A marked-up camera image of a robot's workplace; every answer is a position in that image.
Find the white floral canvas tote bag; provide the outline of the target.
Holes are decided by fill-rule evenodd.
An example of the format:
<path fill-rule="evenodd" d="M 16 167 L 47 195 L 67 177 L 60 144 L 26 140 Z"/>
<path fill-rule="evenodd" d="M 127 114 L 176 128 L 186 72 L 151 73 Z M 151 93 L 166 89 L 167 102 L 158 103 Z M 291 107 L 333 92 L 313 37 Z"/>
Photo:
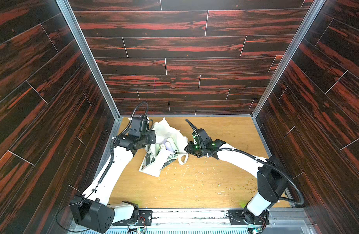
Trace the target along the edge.
<path fill-rule="evenodd" d="M 187 163 L 189 154 L 185 152 L 185 147 L 189 141 L 180 130 L 171 127 L 165 118 L 155 122 L 153 130 L 156 143 L 147 145 L 146 155 L 139 171 L 159 177 L 162 169 L 171 163 L 175 161 L 178 161 L 180 165 Z"/>

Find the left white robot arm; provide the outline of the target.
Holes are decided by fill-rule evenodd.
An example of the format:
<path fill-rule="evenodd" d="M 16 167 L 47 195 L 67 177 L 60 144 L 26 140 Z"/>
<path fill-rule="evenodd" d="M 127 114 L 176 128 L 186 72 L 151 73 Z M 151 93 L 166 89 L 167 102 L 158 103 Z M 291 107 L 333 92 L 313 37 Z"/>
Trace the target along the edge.
<path fill-rule="evenodd" d="M 134 225 L 139 222 L 138 205 L 123 201 L 108 206 L 112 191 L 123 170 L 139 149 L 156 143 L 155 131 L 133 135 L 118 135 L 112 139 L 109 161 L 81 195 L 75 195 L 69 207 L 74 222 L 87 230 L 105 233 L 117 224 Z"/>

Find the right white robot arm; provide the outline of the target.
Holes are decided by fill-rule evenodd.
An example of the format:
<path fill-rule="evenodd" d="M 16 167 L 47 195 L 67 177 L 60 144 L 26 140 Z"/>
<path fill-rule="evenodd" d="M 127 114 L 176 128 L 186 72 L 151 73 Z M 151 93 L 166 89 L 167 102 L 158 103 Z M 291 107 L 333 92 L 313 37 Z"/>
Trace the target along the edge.
<path fill-rule="evenodd" d="M 269 208 L 278 201 L 288 201 L 295 205 L 304 204 L 304 196 L 293 179 L 284 170 L 276 157 L 260 158 L 236 149 L 223 140 L 212 140 L 204 129 L 197 128 L 188 119 L 185 120 L 193 130 L 193 141 L 185 151 L 197 158 L 212 157 L 233 164 L 257 178 L 257 193 L 247 203 L 241 214 L 248 225 L 266 225 Z"/>

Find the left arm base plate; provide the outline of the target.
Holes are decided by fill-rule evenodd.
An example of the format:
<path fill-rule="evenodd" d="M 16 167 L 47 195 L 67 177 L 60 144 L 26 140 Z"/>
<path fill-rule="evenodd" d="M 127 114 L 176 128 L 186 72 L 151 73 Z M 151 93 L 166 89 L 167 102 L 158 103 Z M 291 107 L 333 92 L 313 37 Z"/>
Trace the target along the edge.
<path fill-rule="evenodd" d="M 116 221 L 112 226 L 133 226 L 133 227 L 143 227 L 151 226 L 152 224 L 152 210 L 137 210 L 134 211 L 132 216 L 129 219 Z"/>

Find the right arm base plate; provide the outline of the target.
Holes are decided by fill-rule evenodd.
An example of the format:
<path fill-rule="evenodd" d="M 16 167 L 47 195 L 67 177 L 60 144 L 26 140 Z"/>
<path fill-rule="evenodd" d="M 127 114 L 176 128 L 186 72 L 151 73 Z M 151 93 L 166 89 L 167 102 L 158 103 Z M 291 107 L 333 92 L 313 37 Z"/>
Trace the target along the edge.
<path fill-rule="evenodd" d="M 231 225 L 265 226 L 270 224 L 268 210 L 264 210 L 260 215 L 254 215 L 247 209 L 228 210 L 226 217 Z"/>

